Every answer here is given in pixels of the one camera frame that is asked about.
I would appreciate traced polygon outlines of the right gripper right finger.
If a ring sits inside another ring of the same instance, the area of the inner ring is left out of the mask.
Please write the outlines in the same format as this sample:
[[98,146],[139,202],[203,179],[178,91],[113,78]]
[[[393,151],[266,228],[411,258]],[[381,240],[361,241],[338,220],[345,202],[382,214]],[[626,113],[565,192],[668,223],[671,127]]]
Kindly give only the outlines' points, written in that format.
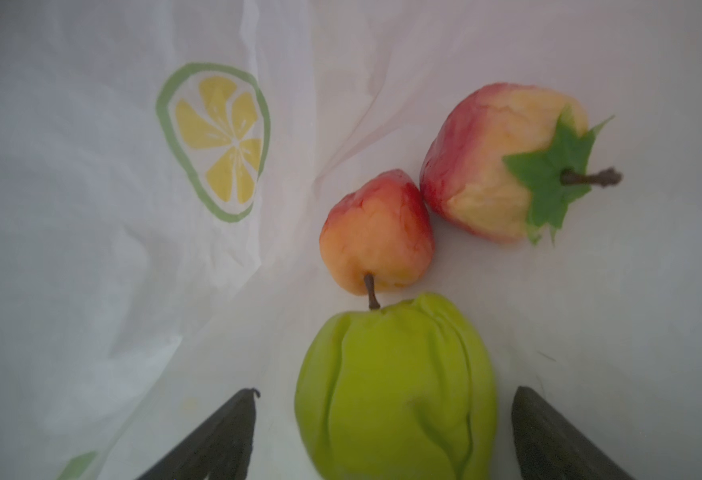
[[632,480],[534,389],[517,388],[511,419],[523,479]]

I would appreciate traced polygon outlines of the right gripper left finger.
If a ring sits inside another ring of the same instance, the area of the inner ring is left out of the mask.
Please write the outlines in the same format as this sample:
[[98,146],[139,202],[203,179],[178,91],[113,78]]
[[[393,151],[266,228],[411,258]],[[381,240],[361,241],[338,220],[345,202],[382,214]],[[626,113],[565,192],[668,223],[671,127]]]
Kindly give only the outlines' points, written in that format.
[[255,388],[238,391],[139,479],[245,480],[259,397]]

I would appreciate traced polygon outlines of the green chayote fake fruit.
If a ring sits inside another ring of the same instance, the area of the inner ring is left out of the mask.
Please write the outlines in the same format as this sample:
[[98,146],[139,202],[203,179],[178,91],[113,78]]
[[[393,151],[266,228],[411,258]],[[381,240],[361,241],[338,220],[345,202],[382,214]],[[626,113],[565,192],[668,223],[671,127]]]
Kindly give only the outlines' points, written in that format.
[[330,318],[298,375],[295,417],[325,479],[486,479],[498,423],[489,353],[445,296]]

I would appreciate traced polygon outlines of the white plastic bag fruit print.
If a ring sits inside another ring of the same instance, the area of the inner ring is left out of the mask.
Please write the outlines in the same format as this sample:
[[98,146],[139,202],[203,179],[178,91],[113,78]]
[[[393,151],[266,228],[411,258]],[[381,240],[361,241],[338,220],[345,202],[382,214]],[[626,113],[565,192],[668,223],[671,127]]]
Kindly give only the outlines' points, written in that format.
[[0,479],[133,479],[255,388],[252,479],[313,479],[293,398],[365,307],[328,211],[417,176],[486,84],[603,123],[622,183],[537,245],[434,218],[407,291],[497,378],[492,477],[529,386],[637,479],[702,479],[702,1],[0,1]]

